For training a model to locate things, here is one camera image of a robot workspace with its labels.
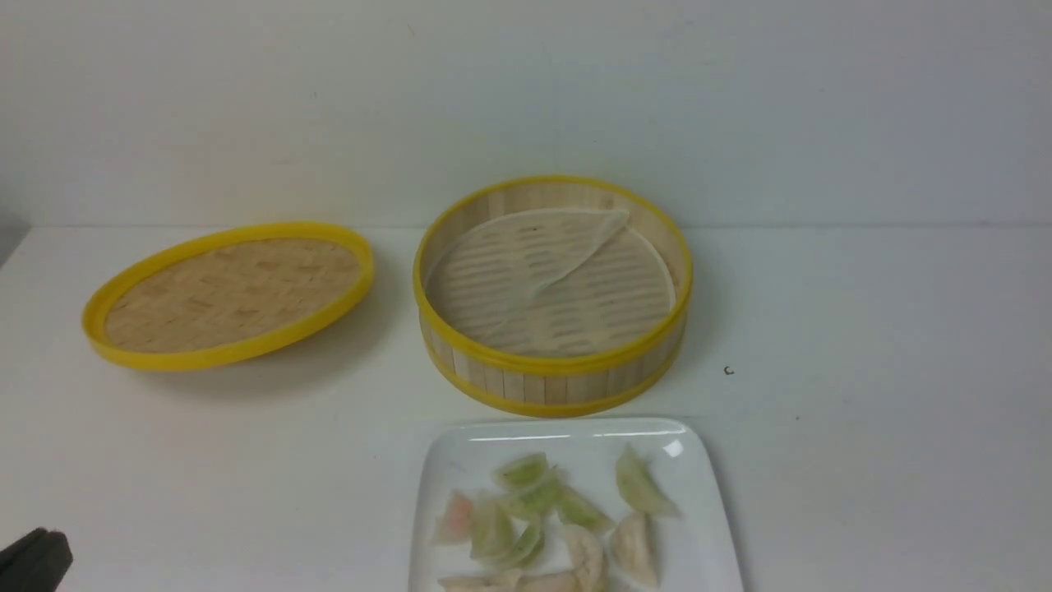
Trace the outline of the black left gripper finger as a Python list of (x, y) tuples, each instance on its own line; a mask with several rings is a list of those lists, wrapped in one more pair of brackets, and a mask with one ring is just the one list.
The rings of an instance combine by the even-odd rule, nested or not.
[(56, 591), (72, 562), (63, 532), (34, 529), (1, 551), (1, 591)]

